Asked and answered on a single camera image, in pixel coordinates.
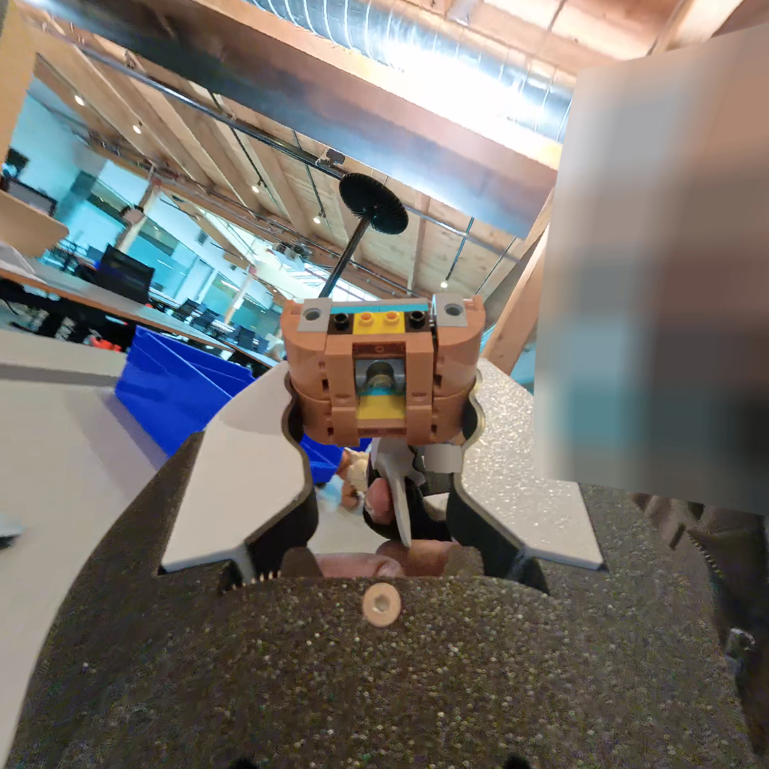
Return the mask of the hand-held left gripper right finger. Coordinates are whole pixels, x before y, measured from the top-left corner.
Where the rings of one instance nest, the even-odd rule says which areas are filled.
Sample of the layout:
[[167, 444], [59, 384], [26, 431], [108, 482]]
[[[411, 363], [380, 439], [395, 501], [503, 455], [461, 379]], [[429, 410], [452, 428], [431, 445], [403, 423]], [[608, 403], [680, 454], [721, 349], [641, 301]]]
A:
[[453, 537], [484, 555], [506, 544], [521, 560], [602, 568], [578, 485], [535, 471], [533, 396], [480, 359], [465, 415], [469, 435], [447, 504]]

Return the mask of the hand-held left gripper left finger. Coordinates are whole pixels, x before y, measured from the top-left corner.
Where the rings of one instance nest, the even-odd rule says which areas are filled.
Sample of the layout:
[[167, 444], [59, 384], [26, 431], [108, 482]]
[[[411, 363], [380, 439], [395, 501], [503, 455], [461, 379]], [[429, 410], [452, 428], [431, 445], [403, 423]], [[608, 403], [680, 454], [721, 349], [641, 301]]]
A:
[[278, 364], [225, 404], [203, 432], [161, 559], [166, 572], [230, 561], [256, 566], [249, 546], [314, 490], [309, 463], [289, 431], [295, 396]]

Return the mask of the blue plastic bin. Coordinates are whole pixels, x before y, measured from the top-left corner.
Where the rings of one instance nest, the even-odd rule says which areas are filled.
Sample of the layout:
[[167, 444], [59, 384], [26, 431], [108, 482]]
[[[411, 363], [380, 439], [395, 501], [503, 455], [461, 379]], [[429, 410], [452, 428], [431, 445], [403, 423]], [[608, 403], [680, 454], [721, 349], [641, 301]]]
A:
[[[193, 434], [203, 435], [213, 416], [255, 380], [247, 379], [247, 373], [212, 354], [138, 328], [115, 393], [155, 443], [173, 456]], [[290, 423], [289, 415], [291, 437], [301, 448], [304, 428]]]

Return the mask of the brown toy brick model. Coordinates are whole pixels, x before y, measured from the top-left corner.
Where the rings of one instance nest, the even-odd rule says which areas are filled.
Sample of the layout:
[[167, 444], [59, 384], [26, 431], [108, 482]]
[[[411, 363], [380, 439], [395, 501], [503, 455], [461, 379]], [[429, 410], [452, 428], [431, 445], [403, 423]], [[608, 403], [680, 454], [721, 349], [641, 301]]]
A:
[[304, 433], [355, 447], [421, 447], [459, 435], [486, 320], [478, 294], [286, 302], [281, 330]]

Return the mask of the grey desk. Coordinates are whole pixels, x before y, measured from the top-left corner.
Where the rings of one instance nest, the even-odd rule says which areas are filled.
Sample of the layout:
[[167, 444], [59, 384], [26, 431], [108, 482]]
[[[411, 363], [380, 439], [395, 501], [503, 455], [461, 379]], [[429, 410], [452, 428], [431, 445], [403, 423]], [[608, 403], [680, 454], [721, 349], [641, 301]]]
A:
[[114, 395], [125, 356], [2, 331], [2, 752], [69, 588], [166, 455]]

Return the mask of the long office table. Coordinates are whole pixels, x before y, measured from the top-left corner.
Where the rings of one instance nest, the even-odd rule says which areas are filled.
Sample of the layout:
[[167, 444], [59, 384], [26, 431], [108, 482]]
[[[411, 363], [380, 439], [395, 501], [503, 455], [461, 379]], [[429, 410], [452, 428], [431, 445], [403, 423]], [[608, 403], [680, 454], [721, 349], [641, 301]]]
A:
[[133, 302], [107, 291], [97, 285], [84, 282], [71, 274], [64, 274], [50, 268], [48, 265], [40, 265], [33, 273], [14, 268], [8, 262], [1, 262], [1, 275], [3, 279], [16, 284], [36, 288], [60, 298], [58, 304], [68, 300], [70, 303], [93, 308], [111, 317], [120, 318], [126, 322], [155, 328], [162, 332], [177, 334], [186, 339], [194, 340], [207, 347], [216, 347], [221, 350], [235, 350], [235, 345], [226, 341], [214, 339], [198, 330], [190, 324], [178, 321], [168, 314], [159, 312], [144, 304]]

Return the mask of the black pole with ridged disc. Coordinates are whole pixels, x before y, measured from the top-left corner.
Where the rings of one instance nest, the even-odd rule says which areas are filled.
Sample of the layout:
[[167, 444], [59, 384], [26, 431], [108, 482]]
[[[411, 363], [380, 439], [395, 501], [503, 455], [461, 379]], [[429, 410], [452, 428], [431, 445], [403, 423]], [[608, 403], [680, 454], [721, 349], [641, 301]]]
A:
[[347, 209], [358, 218], [357, 227], [324, 284], [319, 297], [330, 298], [365, 232], [372, 227], [387, 236], [398, 236], [409, 225], [409, 214], [399, 197], [380, 181], [358, 173], [348, 172], [339, 181], [339, 192]]

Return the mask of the large spiral air duct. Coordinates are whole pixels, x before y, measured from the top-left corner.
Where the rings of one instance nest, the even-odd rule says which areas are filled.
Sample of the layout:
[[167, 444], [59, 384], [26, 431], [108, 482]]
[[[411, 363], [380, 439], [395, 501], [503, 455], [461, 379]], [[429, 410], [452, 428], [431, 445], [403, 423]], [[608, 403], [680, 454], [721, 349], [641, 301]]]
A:
[[573, 85], [553, 65], [408, 2], [255, 1], [251, 5], [401, 73], [455, 77], [497, 114], [562, 143]]

